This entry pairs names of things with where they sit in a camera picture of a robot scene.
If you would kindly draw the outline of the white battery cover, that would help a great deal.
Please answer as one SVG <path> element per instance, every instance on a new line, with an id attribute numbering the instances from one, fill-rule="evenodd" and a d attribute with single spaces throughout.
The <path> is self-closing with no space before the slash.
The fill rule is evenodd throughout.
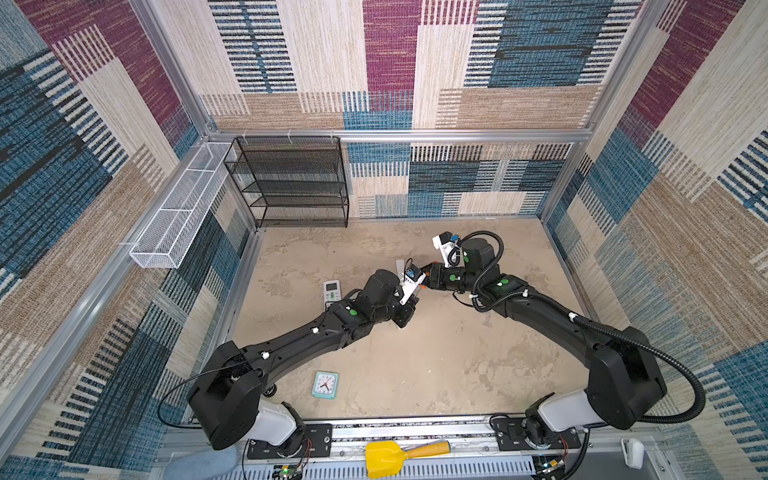
<path id="1" fill-rule="evenodd" d="M 406 261 L 404 259 L 396 260 L 396 273 L 400 279 L 404 278 Z"/>

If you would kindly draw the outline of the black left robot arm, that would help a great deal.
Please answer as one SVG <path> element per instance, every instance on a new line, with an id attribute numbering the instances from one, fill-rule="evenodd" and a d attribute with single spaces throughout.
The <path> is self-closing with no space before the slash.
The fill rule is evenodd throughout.
<path id="1" fill-rule="evenodd" d="M 286 456 L 297 453 L 306 425 L 288 403 L 266 401 L 267 392 L 284 375 L 364 338 L 379 323 L 405 327 L 425 279 L 413 266 L 402 276 L 379 269 L 363 289 L 331 303 L 305 325 L 260 344 L 219 345 L 187 395 L 212 449 L 224 450 L 246 439 L 265 442 Z"/>

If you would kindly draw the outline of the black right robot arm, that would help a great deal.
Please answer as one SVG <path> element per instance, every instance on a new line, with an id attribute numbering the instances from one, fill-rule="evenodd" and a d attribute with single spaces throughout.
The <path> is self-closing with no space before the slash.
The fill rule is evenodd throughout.
<path id="1" fill-rule="evenodd" d="M 504 243 L 490 231 L 466 237 L 443 232 L 433 239 L 441 259 L 428 266 L 424 284 L 432 290 L 466 293 L 468 307 L 519 322 L 553 341 L 588 371 L 585 387 L 549 394 L 525 413 L 531 439 L 572 427 L 610 426 L 627 430 L 634 424 L 679 424 L 695 419 L 706 405 L 705 389 L 681 361 L 652 346 L 643 332 L 593 321 L 541 293 L 527 281 L 500 270 Z M 667 394 L 659 365 L 676 370 L 694 397 L 681 413 L 653 415 L 651 409 Z"/>

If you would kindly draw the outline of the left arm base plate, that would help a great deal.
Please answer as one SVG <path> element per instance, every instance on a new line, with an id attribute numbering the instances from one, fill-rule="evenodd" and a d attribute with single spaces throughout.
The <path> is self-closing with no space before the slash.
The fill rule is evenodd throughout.
<path id="1" fill-rule="evenodd" d="M 328 458 L 331 454 L 333 426 L 331 423 L 307 424 L 295 434 L 296 441 L 289 439 L 286 446 L 272 446 L 266 441 L 249 440 L 247 460 L 299 459 L 309 451 L 309 457 Z"/>

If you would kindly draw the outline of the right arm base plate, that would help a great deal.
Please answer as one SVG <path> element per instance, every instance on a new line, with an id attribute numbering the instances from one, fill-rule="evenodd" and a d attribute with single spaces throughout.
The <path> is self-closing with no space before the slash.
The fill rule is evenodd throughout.
<path id="1" fill-rule="evenodd" d="M 578 451 L 582 446 L 579 432 L 572 428 L 556 433 L 542 443 L 535 443 L 528 437 L 522 416 L 493 414 L 489 417 L 489 426 L 502 452 L 510 451 Z"/>

